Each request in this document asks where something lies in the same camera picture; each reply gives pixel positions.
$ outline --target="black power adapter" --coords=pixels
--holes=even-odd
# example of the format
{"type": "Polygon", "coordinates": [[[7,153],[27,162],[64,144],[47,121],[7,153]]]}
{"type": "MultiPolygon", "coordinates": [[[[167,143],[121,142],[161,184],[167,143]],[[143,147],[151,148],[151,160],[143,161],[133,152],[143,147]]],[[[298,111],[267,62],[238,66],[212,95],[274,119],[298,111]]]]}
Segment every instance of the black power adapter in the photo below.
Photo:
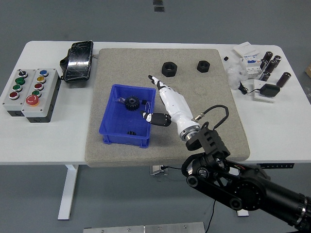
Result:
{"type": "Polygon", "coordinates": [[[260,94],[267,97],[274,97],[280,92],[280,87],[273,84],[265,84],[260,90],[260,94]]]}
{"type": "Polygon", "coordinates": [[[242,92],[243,95],[252,93],[253,91],[259,91],[261,95],[266,96],[266,97],[274,97],[277,95],[277,93],[280,92],[280,87],[277,85],[273,85],[273,84],[265,84],[264,86],[262,86],[261,89],[254,89],[250,92],[248,92],[248,89],[245,88],[242,83],[240,82],[240,87],[239,90],[242,92]]]}

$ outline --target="gray felt mat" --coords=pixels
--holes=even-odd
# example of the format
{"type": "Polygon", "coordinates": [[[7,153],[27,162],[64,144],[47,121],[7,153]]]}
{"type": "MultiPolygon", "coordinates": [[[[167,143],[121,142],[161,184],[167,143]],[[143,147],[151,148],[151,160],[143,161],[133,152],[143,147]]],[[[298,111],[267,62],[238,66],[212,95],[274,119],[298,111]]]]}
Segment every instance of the gray felt mat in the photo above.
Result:
{"type": "MultiPolygon", "coordinates": [[[[207,108],[223,104],[229,108],[229,118],[217,132],[231,152],[228,159],[243,161],[250,151],[226,74],[217,50],[202,49],[103,49],[99,53],[89,129],[86,140],[86,164],[101,166],[151,166],[182,164],[191,154],[177,134],[175,123],[169,127],[151,126],[150,144],[146,149],[124,144],[104,144],[98,130],[105,113],[111,86],[123,84],[154,87],[148,79],[153,75],[182,94],[193,116],[207,108]],[[199,61],[210,63],[208,73],[200,73],[199,61]],[[161,73],[164,62],[177,64],[177,74],[167,78],[161,73]]],[[[158,90],[154,112],[167,113],[158,90]]],[[[210,122],[210,129],[225,116],[223,109],[214,109],[199,122],[210,122]]]]}

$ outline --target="push button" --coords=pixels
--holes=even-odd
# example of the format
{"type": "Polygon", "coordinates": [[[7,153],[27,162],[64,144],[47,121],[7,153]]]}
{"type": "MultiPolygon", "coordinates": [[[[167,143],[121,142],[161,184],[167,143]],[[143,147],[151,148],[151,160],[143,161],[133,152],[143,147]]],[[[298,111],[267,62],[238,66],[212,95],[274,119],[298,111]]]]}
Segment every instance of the push button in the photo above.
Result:
{"type": "Polygon", "coordinates": [[[34,107],[39,103],[39,97],[37,95],[30,95],[26,98],[26,103],[34,107]]]}
{"type": "Polygon", "coordinates": [[[18,85],[24,85],[25,84],[25,80],[23,78],[17,78],[17,79],[15,79],[15,82],[18,85]]]}
{"type": "Polygon", "coordinates": [[[40,73],[39,73],[41,76],[43,76],[43,77],[47,77],[48,75],[49,75],[49,73],[48,73],[48,71],[47,70],[42,70],[42,71],[40,71],[40,73]]]}
{"type": "Polygon", "coordinates": [[[9,95],[10,99],[12,100],[17,100],[19,98],[19,93],[17,93],[16,91],[11,92],[9,95]]]}
{"type": "Polygon", "coordinates": [[[21,87],[21,85],[16,84],[13,86],[12,90],[16,91],[16,92],[20,92],[23,88],[21,87]]]}
{"type": "Polygon", "coordinates": [[[43,76],[39,76],[39,77],[37,78],[37,82],[38,82],[38,83],[45,83],[45,81],[46,81],[46,79],[45,79],[43,76]]]}
{"type": "Polygon", "coordinates": [[[40,92],[40,91],[38,91],[38,90],[33,91],[33,92],[32,92],[32,94],[33,94],[33,95],[36,95],[36,96],[38,96],[38,97],[40,97],[40,96],[41,96],[41,92],[40,92]]]}
{"type": "Polygon", "coordinates": [[[43,85],[42,83],[37,83],[35,86],[34,86],[35,90],[38,90],[38,91],[41,91],[43,89],[43,85]]]}

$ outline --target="gear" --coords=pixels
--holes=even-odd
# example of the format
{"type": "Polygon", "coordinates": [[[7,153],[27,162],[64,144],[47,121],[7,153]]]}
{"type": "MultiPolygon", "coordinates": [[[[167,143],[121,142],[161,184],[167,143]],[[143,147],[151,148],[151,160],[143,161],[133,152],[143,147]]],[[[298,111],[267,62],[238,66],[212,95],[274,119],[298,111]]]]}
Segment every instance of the gear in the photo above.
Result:
{"type": "Polygon", "coordinates": [[[129,131],[127,132],[128,135],[136,135],[136,133],[134,131],[129,131]]]}
{"type": "Polygon", "coordinates": [[[137,110],[139,105],[139,99],[136,96],[130,96],[125,100],[125,107],[129,111],[137,110]]]}

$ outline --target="gray floor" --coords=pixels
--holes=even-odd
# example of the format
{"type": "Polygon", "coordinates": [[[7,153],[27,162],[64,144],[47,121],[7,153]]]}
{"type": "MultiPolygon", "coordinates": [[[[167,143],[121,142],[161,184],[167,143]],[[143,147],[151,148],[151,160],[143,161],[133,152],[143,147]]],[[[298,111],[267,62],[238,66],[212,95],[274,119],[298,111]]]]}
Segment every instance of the gray floor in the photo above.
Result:
{"type": "MultiPolygon", "coordinates": [[[[311,1],[163,2],[165,12],[159,13],[152,0],[2,0],[0,91],[27,42],[91,39],[278,45],[311,94],[311,79],[304,72],[311,63],[311,1]]],[[[310,168],[297,164],[268,173],[276,183],[311,196],[310,168]]],[[[86,227],[209,221],[212,200],[189,188],[177,170],[170,169],[168,177],[150,177],[148,167],[79,169],[71,218],[58,221],[65,166],[0,166],[0,232],[81,233],[86,227]]],[[[211,233],[290,230],[263,211],[237,218],[219,203],[210,228],[211,233]]]]}

